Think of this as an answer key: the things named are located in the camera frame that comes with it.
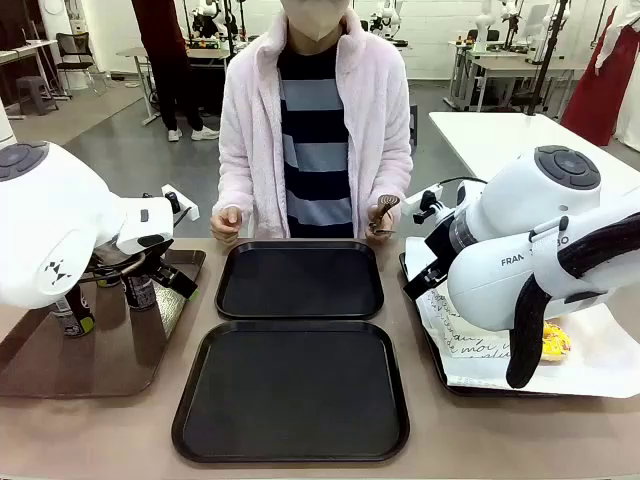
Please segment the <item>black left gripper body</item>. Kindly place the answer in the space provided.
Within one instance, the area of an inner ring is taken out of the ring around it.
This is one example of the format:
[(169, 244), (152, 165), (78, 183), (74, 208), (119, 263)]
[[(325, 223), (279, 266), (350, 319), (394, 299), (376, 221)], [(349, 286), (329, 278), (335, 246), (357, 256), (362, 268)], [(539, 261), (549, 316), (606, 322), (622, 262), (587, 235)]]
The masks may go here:
[(170, 286), (176, 275), (176, 269), (166, 263), (161, 255), (148, 253), (141, 265), (141, 275), (148, 276), (161, 286)]

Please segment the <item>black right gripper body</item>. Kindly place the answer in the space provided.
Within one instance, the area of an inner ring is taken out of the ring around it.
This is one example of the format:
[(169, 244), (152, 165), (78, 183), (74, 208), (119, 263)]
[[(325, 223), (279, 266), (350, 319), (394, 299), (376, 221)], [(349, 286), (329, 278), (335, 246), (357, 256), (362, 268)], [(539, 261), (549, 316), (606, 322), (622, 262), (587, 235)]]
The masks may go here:
[(457, 256), (457, 252), (449, 238), (449, 230), (453, 221), (454, 215), (448, 215), (436, 224), (434, 230), (425, 239), (425, 244), (436, 256), (434, 268), (440, 273), (447, 273)]

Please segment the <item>brown metal tongs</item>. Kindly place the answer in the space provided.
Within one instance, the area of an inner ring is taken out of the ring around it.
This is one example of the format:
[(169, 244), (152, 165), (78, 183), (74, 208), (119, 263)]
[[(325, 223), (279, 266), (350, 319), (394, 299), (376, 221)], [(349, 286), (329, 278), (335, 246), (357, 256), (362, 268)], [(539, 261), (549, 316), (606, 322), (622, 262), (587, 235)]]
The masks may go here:
[(389, 236), (393, 233), (393, 209), (400, 199), (391, 194), (381, 195), (377, 203), (369, 210), (369, 233), (373, 236)]

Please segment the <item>person's left hand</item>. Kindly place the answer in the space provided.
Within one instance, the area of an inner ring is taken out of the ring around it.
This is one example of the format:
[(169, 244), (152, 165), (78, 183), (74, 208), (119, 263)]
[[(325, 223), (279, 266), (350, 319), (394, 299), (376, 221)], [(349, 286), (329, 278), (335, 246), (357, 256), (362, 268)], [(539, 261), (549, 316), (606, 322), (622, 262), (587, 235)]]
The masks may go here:
[(387, 205), (372, 205), (368, 209), (368, 226), (366, 239), (372, 244), (381, 244), (388, 241), (394, 233), (395, 217), (394, 208)]

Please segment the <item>person's right hand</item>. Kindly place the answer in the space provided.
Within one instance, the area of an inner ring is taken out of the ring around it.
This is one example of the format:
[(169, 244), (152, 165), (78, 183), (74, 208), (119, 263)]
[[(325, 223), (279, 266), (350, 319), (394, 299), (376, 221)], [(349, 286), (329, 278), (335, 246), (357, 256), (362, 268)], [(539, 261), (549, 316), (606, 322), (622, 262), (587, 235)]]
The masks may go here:
[(210, 224), (214, 239), (224, 244), (232, 244), (239, 238), (243, 226), (243, 213), (236, 206), (226, 207), (211, 216)]

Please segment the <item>black plastic tray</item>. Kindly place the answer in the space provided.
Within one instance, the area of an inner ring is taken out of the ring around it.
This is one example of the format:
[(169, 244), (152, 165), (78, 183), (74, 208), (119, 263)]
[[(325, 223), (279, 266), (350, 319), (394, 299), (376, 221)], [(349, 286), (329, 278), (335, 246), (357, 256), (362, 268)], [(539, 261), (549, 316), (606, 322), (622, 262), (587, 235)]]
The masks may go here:
[(448, 384), (448, 377), (446, 375), (442, 357), (436, 342), (432, 336), (427, 332), (425, 327), (423, 330), (423, 338), (427, 345), (434, 370), (437, 378), (440, 381), (442, 387), (449, 393), (466, 398), (486, 398), (486, 399), (498, 399), (498, 398), (559, 398), (561, 394), (557, 393), (540, 393), (540, 392), (528, 392), (523, 390), (502, 390), (496, 388), (481, 388), (477, 386), (451, 386)]
[(368, 320), (383, 304), (376, 255), (354, 239), (242, 243), (215, 296), (230, 320)]
[(231, 321), (202, 339), (171, 437), (198, 464), (384, 462), (410, 422), (393, 343), (366, 321)]

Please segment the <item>navy grey striped shirt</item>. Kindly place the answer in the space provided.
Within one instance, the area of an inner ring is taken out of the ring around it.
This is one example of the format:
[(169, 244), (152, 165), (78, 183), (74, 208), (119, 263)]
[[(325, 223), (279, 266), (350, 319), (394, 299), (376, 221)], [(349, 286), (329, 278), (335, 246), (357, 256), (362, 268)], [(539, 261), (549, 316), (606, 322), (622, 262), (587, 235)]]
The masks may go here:
[(337, 48), (280, 54), (287, 221), (293, 238), (353, 236), (349, 133), (336, 83)]

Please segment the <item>person in pink fleece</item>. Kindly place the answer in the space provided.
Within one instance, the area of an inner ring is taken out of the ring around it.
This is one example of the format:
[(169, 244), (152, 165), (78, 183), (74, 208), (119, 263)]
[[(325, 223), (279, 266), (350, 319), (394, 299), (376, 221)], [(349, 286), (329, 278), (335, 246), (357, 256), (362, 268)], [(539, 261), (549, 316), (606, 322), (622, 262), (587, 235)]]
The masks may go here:
[(290, 47), (315, 55), (335, 46), (336, 83), (349, 133), (353, 236), (366, 239), (368, 209), (383, 194), (403, 197), (411, 179), (406, 66), (387, 40), (365, 31), (348, 7), (339, 25), (313, 41), (284, 9), (270, 29), (230, 62), (222, 104), (218, 199), (212, 215), (236, 206), (258, 238), (293, 238), (287, 221), (277, 63)]

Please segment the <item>right tray with white paper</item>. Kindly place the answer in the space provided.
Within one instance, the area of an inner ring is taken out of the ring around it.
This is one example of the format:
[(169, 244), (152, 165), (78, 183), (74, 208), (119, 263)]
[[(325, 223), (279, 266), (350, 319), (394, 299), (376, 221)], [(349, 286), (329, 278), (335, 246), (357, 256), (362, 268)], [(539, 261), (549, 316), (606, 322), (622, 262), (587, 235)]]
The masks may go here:
[[(449, 270), (446, 286), (460, 318), (492, 332), (513, 326), (516, 302), (532, 275), (530, 244), (525, 235), (472, 245)], [(549, 302), (545, 319), (570, 337), (571, 351), (559, 362), (540, 361), (524, 390), (528, 392), (630, 398), (640, 394), (640, 343), (616, 321), (603, 298), (567, 304)], [(442, 340), (443, 323), (427, 329), (439, 348), (451, 386), (512, 390), (506, 381), (509, 358), (455, 358)]]

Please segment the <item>beige background desk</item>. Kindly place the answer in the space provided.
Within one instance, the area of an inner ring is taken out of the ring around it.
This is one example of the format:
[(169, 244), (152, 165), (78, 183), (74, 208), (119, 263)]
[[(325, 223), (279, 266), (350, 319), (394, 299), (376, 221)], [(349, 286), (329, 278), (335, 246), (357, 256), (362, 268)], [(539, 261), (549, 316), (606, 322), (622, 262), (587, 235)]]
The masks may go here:
[[(453, 68), (448, 92), (443, 101), (455, 111), (523, 111), (532, 99), (542, 67), (527, 60), (523, 53), (504, 51), (497, 42), (489, 49), (476, 52), (465, 42), (451, 42), (454, 48)], [(572, 92), (575, 80), (586, 65), (564, 57), (551, 60), (539, 93), (536, 108), (549, 110), (552, 97), (560, 92), (561, 112)]]

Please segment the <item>bystander in dark red top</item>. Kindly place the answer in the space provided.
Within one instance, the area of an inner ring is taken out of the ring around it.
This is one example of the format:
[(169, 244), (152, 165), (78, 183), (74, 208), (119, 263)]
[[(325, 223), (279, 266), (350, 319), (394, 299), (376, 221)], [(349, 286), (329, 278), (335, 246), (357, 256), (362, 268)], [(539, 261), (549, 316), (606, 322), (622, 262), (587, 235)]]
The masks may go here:
[(131, 0), (140, 38), (147, 52), (158, 97), (162, 121), (167, 129), (180, 129), (179, 107), (191, 129), (204, 125), (196, 94), (191, 87), (191, 71), (185, 41), (177, 20), (174, 0)]

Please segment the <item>grey plastic stool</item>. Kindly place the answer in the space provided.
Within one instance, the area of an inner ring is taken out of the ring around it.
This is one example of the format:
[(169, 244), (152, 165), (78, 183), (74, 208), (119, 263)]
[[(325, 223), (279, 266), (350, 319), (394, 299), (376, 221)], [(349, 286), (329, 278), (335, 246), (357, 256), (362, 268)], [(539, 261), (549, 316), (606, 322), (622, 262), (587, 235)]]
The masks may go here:
[(35, 113), (47, 115), (58, 110), (56, 100), (48, 92), (46, 81), (40, 76), (23, 76), (16, 81), (19, 111), (21, 115)]

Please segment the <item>grey background table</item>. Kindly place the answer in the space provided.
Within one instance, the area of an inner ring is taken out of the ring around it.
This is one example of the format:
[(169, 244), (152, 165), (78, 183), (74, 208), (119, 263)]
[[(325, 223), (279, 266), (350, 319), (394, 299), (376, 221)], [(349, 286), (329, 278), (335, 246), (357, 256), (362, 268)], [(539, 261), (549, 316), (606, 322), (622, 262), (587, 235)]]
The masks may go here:
[[(201, 69), (222, 69), (227, 71), (228, 61), (231, 53), (224, 49), (187, 49), (187, 57), (190, 60), (202, 60), (201, 64), (196, 64), (195, 68)], [(132, 47), (116, 53), (119, 57), (132, 59), (136, 67), (139, 86), (143, 92), (143, 100), (147, 112), (147, 117), (142, 120), (143, 126), (148, 126), (160, 117), (160, 113), (151, 104), (153, 77), (151, 64), (148, 60), (147, 52), (143, 47)]]

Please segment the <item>black stand pole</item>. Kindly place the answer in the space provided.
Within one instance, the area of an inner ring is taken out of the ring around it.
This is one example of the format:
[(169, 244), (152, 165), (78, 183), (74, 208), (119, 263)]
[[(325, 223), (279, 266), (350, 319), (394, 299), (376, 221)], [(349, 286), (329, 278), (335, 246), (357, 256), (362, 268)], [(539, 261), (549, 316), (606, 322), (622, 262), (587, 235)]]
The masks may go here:
[(541, 46), (537, 49), (537, 58), (541, 59), (537, 62), (539, 66), (535, 76), (533, 90), (530, 95), (529, 104), (525, 111), (527, 116), (533, 116), (536, 106), (540, 100), (541, 90), (544, 84), (549, 65), (556, 48), (558, 36), (568, 20), (566, 11), (571, 8), (572, 0), (556, 0), (556, 4), (549, 16), (549, 25)]

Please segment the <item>red dress on mannequin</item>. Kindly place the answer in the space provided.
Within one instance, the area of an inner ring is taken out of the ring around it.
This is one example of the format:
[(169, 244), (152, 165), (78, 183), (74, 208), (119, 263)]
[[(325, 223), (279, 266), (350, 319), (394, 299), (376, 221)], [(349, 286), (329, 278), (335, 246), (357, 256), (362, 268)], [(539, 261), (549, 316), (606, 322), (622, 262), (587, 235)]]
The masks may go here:
[(618, 0), (561, 125), (596, 146), (608, 145), (639, 54), (640, 0)]

